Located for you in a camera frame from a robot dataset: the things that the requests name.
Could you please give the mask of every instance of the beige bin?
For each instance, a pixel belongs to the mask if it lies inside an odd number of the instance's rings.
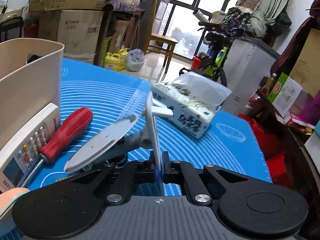
[[[41,39],[0,43],[0,149],[48,103],[60,107],[63,50]],[[27,64],[31,55],[41,58]]]

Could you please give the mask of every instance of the red screwdriver handle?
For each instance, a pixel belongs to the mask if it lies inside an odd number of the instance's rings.
[[[92,111],[86,107],[82,107],[69,115],[52,135],[50,141],[39,149],[39,153],[44,157],[44,160],[47,163],[54,163],[59,152],[84,132],[92,118]]]

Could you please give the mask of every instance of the blue mat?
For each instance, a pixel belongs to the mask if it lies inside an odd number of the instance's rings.
[[[63,59],[61,82],[61,122],[76,109],[86,106],[93,111],[93,120],[85,134],[61,153],[54,165],[43,165],[31,182],[33,190],[70,174],[63,167],[70,156],[104,127],[122,116],[141,114],[150,83],[125,74],[87,63]],[[140,116],[130,133],[142,130]],[[272,182],[263,154],[249,124],[231,114],[219,111],[209,129],[198,140],[182,133],[173,125],[157,118],[161,151],[168,151],[171,160],[183,160],[202,168],[207,163]],[[148,159],[149,150],[140,148],[129,153],[129,160]],[[167,195],[180,195],[177,185],[165,186]],[[159,194],[153,185],[144,185],[140,194]]]

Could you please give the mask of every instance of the yellow jug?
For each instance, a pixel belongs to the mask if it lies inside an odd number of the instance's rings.
[[[128,50],[129,50],[128,48],[125,48],[118,51],[118,54],[121,55],[120,63],[123,65],[123,67],[127,65],[127,60],[129,55]]]
[[[122,65],[120,64],[120,59],[121,59],[120,54],[117,54],[117,53],[111,54],[108,52],[105,58],[104,67],[115,70],[115,71],[120,71],[123,69]]]

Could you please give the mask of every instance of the glass door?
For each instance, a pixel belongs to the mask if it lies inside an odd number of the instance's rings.
[[[197,31],[198,19],[192,14],[200,9],[211,20],[212,12],[226,11],[236,5],[237,0],[170,0],[161,22],[159,34],[173,37],[178,41],[174,53],[192,59],[198,52],[207,52],[203,44],[205,33]]]

